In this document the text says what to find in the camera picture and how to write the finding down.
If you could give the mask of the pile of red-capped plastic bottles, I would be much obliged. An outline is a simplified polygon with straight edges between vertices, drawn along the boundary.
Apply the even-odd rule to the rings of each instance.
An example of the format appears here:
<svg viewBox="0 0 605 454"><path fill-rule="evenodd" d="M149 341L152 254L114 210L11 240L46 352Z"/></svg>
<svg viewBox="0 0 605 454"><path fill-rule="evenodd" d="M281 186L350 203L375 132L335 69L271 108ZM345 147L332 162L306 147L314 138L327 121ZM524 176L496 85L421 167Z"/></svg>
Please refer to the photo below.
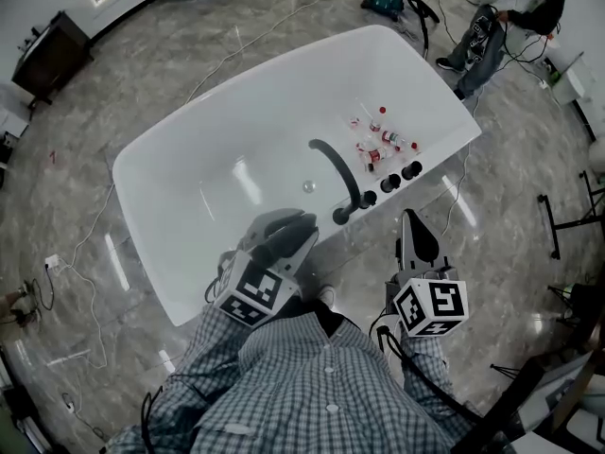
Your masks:
<svg viewBox="0 0 605 454"><path fill-rule="evenodd" d="M388 127L387 108L379 106L371 113L363 104L361 114L348 119L348 125L354 133L355 149L368 172L374 172L382 163L393 156L413 157L419 152L417 142L407 140L400 132Z"/></svg>

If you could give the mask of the dark wooden cabinet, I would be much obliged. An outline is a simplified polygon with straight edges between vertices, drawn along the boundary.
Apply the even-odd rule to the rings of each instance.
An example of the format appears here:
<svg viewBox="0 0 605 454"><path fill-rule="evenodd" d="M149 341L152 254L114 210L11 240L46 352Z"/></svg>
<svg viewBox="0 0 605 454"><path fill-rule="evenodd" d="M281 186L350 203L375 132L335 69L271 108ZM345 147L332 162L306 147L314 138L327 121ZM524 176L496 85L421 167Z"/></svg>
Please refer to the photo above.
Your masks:
<svg viewBox="0 0 605 454"><path fill-rule="evenodd" d="M59 11L18 60L11 81L32 95L29 107L36 102L50 105L51 95L93 59L91 47L89 36Z"/></svg>

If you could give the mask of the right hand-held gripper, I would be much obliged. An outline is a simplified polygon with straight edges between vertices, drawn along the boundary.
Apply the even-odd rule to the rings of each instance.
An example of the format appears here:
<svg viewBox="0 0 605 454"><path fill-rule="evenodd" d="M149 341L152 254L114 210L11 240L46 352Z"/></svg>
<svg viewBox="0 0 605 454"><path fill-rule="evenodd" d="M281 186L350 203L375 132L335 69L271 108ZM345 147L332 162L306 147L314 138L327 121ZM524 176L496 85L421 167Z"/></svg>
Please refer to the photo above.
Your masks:
<svg viewBox="0 0 605 454"><path fill-rule="evenodd" d="M400 271L385 283L386 311L409 337L446 336L469 319L466 283L448 266L436 230L413 209L401 215L396 257ZM416 269L416 260L431 268Z"/></svg>

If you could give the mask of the person's black trouser leg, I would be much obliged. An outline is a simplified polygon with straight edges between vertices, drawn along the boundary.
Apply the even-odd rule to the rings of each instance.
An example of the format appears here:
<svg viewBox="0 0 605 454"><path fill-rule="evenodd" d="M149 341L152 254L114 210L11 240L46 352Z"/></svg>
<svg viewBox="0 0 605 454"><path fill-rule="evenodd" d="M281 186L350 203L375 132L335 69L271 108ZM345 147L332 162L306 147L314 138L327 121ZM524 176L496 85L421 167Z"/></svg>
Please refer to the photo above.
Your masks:
<svg viewBox="0 0 605 454"><path fill-rule="evenodd" d="M327 338L332 338L343 324L352 324L348 318L334 312L326 303L319 299L302 302L302 309L305 314L313 313L316 316Z"/></svg>

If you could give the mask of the person's checked shirt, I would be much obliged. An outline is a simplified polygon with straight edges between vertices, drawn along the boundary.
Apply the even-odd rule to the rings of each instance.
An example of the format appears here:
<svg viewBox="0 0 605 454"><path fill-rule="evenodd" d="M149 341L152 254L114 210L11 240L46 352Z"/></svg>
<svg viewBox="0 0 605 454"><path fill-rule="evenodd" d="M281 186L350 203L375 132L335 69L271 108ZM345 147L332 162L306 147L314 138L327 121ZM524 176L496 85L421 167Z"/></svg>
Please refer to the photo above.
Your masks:
<svg viewBox="0 0 605 454"><path fill-rule="evenodd" d="M443 401L440 342L400 343L403 382L354 323L327 338L299 299L255 329L206 306L179 367L108 454L450 454L473 425Z"/></svg>

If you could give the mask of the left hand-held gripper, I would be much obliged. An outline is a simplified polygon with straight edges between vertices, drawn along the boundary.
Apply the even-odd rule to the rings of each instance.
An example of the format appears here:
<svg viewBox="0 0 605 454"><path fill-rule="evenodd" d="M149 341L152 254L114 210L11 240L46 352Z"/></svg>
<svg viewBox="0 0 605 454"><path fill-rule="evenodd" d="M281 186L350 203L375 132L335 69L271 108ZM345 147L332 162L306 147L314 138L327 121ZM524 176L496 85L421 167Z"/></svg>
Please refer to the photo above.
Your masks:
<svg viewBox="0 0 605 454"><path fill-rule="evenodd" d="M302 209L281 208L256 217L241 238L242 249L264 243L295 219ZM299 292L294 276L319 239L319 229L295 232L282 251L272 254L267 245L248 252L224 253L218 262L218 281L213 307L248 327L274 317Z"/></svg>

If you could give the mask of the white floor cabinet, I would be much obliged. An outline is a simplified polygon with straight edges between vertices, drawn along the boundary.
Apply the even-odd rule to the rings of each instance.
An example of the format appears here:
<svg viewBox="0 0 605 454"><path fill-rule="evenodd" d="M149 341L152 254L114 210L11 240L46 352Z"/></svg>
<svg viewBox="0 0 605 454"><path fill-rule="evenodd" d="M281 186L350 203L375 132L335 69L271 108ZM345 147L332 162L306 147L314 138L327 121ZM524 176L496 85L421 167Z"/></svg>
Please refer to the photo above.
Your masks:
<svg viewBox="0 0 605 454"><path fill-rule="evenodd" d="M10 90L0 83L0 131L20 139L30 122L27 106Z"/></svg>

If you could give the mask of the black metal floor stand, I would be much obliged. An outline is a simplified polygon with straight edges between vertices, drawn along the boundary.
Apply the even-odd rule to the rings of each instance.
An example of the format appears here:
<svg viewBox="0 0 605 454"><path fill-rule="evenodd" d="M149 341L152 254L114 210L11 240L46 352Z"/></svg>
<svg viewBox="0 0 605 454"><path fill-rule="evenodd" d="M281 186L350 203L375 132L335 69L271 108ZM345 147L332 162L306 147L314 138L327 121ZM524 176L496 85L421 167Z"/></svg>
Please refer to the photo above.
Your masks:
<svg viewBox="0 0 605 454"><path fill-rule="evenodd" d="M588 175L585 170L579 174L579 177L585 184L590 203L588 211L580 219L557 223L552 213L549 197L546 194L540 194L537 197L538 203L545 207L547 222L553 243L553 250L550 253L550 257L555 260L561 259L561 248L558 238L559 231L573 229L585 225L598 224L603 237L605 238L605 175L599 180L600 188L597 189L593 189L590 185Z"/></svg>

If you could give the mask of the white bathtub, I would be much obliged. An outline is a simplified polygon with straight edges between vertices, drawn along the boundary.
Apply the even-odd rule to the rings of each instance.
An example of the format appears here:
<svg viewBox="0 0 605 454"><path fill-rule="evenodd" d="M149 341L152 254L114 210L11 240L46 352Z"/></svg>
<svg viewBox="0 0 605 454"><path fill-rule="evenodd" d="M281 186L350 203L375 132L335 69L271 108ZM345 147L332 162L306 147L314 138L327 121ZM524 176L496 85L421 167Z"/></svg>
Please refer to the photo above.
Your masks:
<svg viewBox="0 0 605 454"><path fill-rule="evenodd" d="M374 172L362 165L348 119L387 108L388 127L417 142ZM221 253L261 214L314 214L320 240L338 233L349 204L332 163L308 147L332 146L359 190L413 161L430 171L476 139L480 127L439 74L394 30L364 26L284 53L183 105L128 144L113 165L117 197L150 284L179 326L202 310ZM303 192L312 181L313 193Z"/></svg>

